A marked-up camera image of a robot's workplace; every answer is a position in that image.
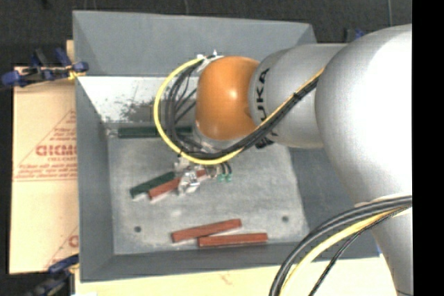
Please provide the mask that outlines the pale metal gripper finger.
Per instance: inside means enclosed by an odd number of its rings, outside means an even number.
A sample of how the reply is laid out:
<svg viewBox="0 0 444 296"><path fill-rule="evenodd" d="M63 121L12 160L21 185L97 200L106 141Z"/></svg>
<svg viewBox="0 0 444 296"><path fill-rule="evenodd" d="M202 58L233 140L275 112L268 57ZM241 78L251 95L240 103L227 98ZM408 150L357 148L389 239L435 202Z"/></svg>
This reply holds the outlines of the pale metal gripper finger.
<svg viewBox="0 0 444 296"><path fill-rule="evenodd" d="M195 163L189 161L184 157L179 157L174 162L174 172L176 177L182 178L183 176L196 178Z"/></svg>
<svg viewBox="0 0 444 296"><path fill-rule="evenodd" d="M187 195L196 192L200 187L200 182L196 176L183 176L178 184L178 195Z"/></svg>

